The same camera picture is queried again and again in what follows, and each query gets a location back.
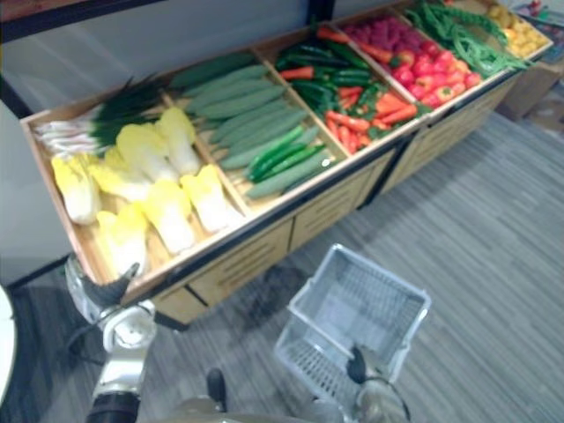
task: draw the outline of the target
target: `drawer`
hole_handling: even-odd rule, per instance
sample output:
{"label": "drawer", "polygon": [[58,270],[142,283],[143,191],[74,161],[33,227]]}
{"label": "drawer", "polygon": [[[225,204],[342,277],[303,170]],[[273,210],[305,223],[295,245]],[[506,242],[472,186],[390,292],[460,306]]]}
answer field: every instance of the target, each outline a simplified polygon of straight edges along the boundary
{"label": "drawer", "polygon": [[369,167],[349,176],[303,208],[295,217],[290,250],[297,249],[347,215],[373,170]]}
{"label": "drawer", "polygon": [[188,286],[210,306],[224,300],[286,256],[292,223],[277,223],[225,253],[190,278]]}
{"label": "drawer", "polygon": [[361,205],[364,204],[364,202],[368,197],[368,194],[370,194],[370,191],[372,191],[372,188],[376,185],[376,183],[380,179],[380,175],[384,171],[384,168],[390,162],[395,152],[396,152],[395,150],[392,150],[384,154],[382,157],[376,159],[374,165],[372,166],[372,171],[370,172],[370,175],[368,176],[364,185],[361,187],[359,196],[354,202],[353,209],[356,209],[357,207],[360,207]]}
{"label": "drawer", "polygon": [[206,307],[192,295],[184,284],[176,284],[173,288],[152,298],[157,311],[177,322],[187,324],[206,310]]}

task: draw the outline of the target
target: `shopping basket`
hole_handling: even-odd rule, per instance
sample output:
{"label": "shopping basket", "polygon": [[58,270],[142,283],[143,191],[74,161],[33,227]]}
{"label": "shopping basket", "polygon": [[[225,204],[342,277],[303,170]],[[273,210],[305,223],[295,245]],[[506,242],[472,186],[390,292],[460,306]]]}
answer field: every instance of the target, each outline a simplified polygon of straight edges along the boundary
{"label": "shopping basket", "polygon": [[351,418],[360,389],[346,371],[352,349],[370,351],[378,372],[394,382],[430,305],[424,291],[335,244],[290,302],[275,354],[312,393]]}

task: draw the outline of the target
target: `yellow fruit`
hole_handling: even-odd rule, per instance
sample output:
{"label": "yellow fruit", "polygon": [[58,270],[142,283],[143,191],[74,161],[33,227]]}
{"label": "yellow fruit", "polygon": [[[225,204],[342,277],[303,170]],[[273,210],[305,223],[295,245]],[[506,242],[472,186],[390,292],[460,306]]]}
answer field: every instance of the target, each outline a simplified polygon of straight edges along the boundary
{"label": "yellow fruit", "polygon": [[505,36],[508,37],[509,43],[511,43],[511,41],[514,40],[517,36],[516,32],[511,28],[504,28],[502,29],[502,31],[505,34]]}
{"label": "yellow fruit", "polygon": [[497,18],[500,15],[501,15],[501,7],[497,5],[493,5],[487,11],[487,16],[489,16],[490,18]]}

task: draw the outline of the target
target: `wooden display shelf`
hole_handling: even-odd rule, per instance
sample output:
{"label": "wooden display shelf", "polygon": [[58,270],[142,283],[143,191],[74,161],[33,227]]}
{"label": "wooden display shelf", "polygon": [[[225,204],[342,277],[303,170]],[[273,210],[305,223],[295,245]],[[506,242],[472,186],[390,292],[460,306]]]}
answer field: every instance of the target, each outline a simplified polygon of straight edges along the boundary
{"label": "wooden display shelf", "polygon": [[[473,2],[473,1],[478,1],[478,0],[462,0],[462,3]],[[405,22],[407,25],[414,28],[414,26],[409,21],[409,19],[407,19],[401,13],[404,9],[409,8],[409,6],[412,5],[412,4],[413,4],[412,1],[405,1],[405,2],[399,2],[398,4],[394,4],[394,8],[391,8],[391,7],[383,8],[383,7],[379,6],[379,7],[376,7],[374,9],[370,9],[368,11],[363,11],[363,12],[357,13],[357,14],[352,15],[350,17],[335,20],[335,21],[331,22],[331,26],[334,29],[342,32],[341,28],[343,26],[360,23],[360,22],[363,22],[363,21],[366,21],[366,20],[369,20],[369,19],[380,18],[380,17],[386,16],[386,15],[392,15],[392,16],[395,16],[396,18],[400,19],[401,21]],[[424,37],[427,40],[433,41],[433,38],[431,38],[429,35],[420,31],[417,28],[415,28],[415,29],[421,34],[422,37]],[[362,56],[362,58],[368,64],[370,64],[370,66],[376,72],[381,74],[382,78],[384,78],[389,84],[394,86],[396,90],[398,90],[401,93],[404,93],[405,98],[409,99],[411,102],[416,101],[416,99],[412,96],[411,93],[409,93],[405,89],[405,87],[403,87],[395,78],[393,78],[377,61],[375,61],[372,57],[365,54],[354,41],[350,41],[349,45],[351,46],[351,48],[353,48],[357,52],[357,54]],[[486,91],[489,87],[498,84],[500,81],[502,81],[504,78],[506,78],[511,72],[512,72],[512,70],[505,70],[505,71],[502,71],[502,72],[498,72],[495,75],[492,75],[491,77],[482,81],[481,84],[474,86],[470,90],[465,91],[464,93],[455,97],[451,101],[448,101],[445,104],[436,108],[435,110],[429,112],[425,116],[426,119],[427,119],[427,123],[438,122],[445,115],[447,115],[453,108],[456,108],[456,107],[458,107],[458,105],[468,102],[470,99],[474,98],[476,95],[479,95],[480,93],[483,93],[484,91]]]}
{"label": "wooden display shelf", "polygon": [[479,128],[501,103],[516,78],[514,76],[506,80],[449,117],[418,132],[386,181],[382,193],[407,179]]}
{"label": "wooden display shelf", "polygon": [[[277,37],[276,39],[257,44],[254,47],[254,51],[258,56],[263,58],[264,62],[267,63],[268,66],[271,67],[273,74],[276,76],[280,84],[287,86],[288,91],[290,91],[293,94],[293,96],[296,99],[298,99],[297,101],[307,110],[309,110],[314,122],[318,126],[323,128],[325,133],[328,135],[328,137],[330,137],[335,143],[341,145],[340,142],[333,136],[333,134],[330,133],[325,123],[313,112],[313,110],[311,110],[309,105],[301,98],[301,96],[297,92],[295,92],[295,90],[279,75],[278,71],[273,66],[281,50],[306,40],[309,34],[310,34],[309,28],[304,28],[292,33],[288,33],[286,35],[282,35],[280,37]],[[354,48],[352,48],[352,51],[357,53],[357,55],[359,54],[358,51],[356,51]],[[364,55],[359,55],[359,57],[366,61],[366,57]],[[389,80],[383,77],[380,72],[374,69],[372,69],[372,72],[375,79],[380,83],[386,85],[391,90],[392,93],[394,93],[399,98],[403,99],[405,102],[413,103],[413,98],[411,97],[411,95],[409,95],[409,93],[407,93],[408,95],[405,95],[406,90],[397,89],[397,83],[391,85]],[[372,143],[368,147],[363,148],[362,150],[356,152],[354,154],[354,157],[362,157],[364,155],[369,155],[374,150],[377,150],[381,148],[383,145],[386,145],[390,140],[415,132],[419,127],[421,127],[424,124],[425,119],[426,118],[424,116],[411,119],[409,122],[406,122],[405,124],[391,131],[385,137],[373,139]]]}
{"label": "wooden display shelf", "polygon": [[[360,19],[377,11],[374,9],[356,16]],[[218,167],[219,179],[226,198],[240,213],[241,220],[217,234],[208,234],[199,225],[197,215],[193,214],[190,224],[196,232],[198,243],[176,256],[168,254],[157,232],[151,229],[147,241],[151,269],[130,283],[122,299],[124,304],[140,298],[152,298],[162,315],[180,324],[189,323],[209,306],[222,301],[290,251],[297,249],[364,204],[367,197],[371,195],[373,187],[384,183],[381,181],[382,172],[390,166],[392,159],[395,158],[397,146],[402,144],[406,137],[416,134],[396,168],[391,172],[384,189],[390,189],[476,129],[509,88],[508,83],[503,83],[486,92],[490,85],[497,82],[497,79],[492,79],[479,89],[467,92],[465,98],[486,92],[484,95],[444,119],[443,122],[439,121],[446,113],[446,108],[442,112],[437,113],[439,110],[437,109],[432,114],[411,120],[386,137],[373,140],[370,146],[351,155],[272,65],[282,48],[304,40],[307,34],[308,29],[303,29],[245,50],[253,52],[257,61],[268,68],[266,78],[286,87],[284,98],[289,104],[308,112],[303,125],[318,127],[319,133],[315,142],[326,145],[330,155],[340,161],[336,166],[284,195],[267,197],[260,201],[252,201],[245,197],[250,183],[244,180],[241,171],[224,172]],[[169,80],[181,70],[168,72],[160,78]],[[374,69],[374,74],[380,81],[389,83],[390,89],[400,97],[406,98],[402,95],[402,91],[377,69]],[[21,121],[70,243],[85,273],[101,283],[113,280],[115,274],[108,266],[108,254],[100,242],[97,224],[78,226],[70,221],[54,181],[48,152],[35,138],[33,126],[81,115],[114,92],[66,107],[46,110]],[[185,99],[173,99],[165,94],[161,108],[172,104],[184,107],[186,102]],[[210,132],[198,133],[194,148],[203,163],[217,166],[222,152],[212,150],[207,143],[209,136]],[[104,209],[111,211],[117,211],[123,204],[122,200],[106,195],[102,196],[102,201]]]}

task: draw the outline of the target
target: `carrot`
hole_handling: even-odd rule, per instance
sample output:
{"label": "carrot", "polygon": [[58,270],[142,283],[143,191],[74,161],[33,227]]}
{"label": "carrot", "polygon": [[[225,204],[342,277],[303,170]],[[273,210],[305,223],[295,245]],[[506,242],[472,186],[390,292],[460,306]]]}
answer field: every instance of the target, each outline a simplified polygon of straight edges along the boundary
{"label": "carrot", "polygon": [[331,119],[326,119],[325,123],[327,124],[327,128],[329,128],[331,134],[333,134],[335,137],[338,138],[338,125],[335,123],[335,121],[332,121]]}
{"label": "carrot", "polygon": [[398,110],[390,115],[384,116],[382,122],[388,125],[412,119],[417,114],[417,106],[408,104],[407,107]]}
{"label": "carrot", "polygon": [[356,104],[356,102],[359,100],[359,97],[360,97],[360,93],[349,95],[348,97],[346,97],[343,107],[350,108],[351,106]]}
{"label": "carrot", "polygon": [[400,100],[396,95],[392,93],[384,93],[376,101],[376,117],[380,118],[390,113],[397,112],[402,108],[408,106],[408,103]]}
{"label": "carrot", "polygon": [[341,98],[348,97],[349,95],[360,94],[362,90],[364,90],[364,88],[361,86],[340,86],[338,88],[338,95]]}
{"label": "carrot", "polygon": [[382,122],[380,119],[374,119],[371,123],[372,126],[375,126],[379,130],[391,130],[391,126]]}
{"label": "carrot", "polygon": [[315,35],[320,40],[331,40],[341,44],[349,42],[349,36],[346,33],[337,33],[327,26],[320,26]]}
{"label": "carrot", "polygon": [[364,119],[350,117],[347,115],[341,115],[340,113],[329,110],[325,117],[328,120],[335,121],[341,125],[348,127],[351,130],[356,130],[357,132],[366,132],[370,129],[370,122]]}
{"label": "carrot", "polygon": [[360,147],[359,136],[356,132],[351,131],[351,148],[350,152],[357,152]]}
{"label": "carrot", "polygon": [[378,48],[375,46],[371,46],[366,42],[357,41],[360,49],[364,51],[367,55],[375,59],[377,62],[380,63],[389,63],[394,54],[391,51],[384,50],[383,48]]}
{"label": "carrot", "polygon": [[313,79],[314,78],[314,67],[304,66],[302,68],[282,70],[280,76],[286,81],[291,79]]}
{"label": "carrot", "polygon": [[363,145],[363,146],[365,146],[365,147],[368,146],[368,145],[370,145],[370,138],[368,137],[368,135],[366,135],[366,134],[360,134],[360,137],[359,137],[359,144],[360,144],[360,145]]}

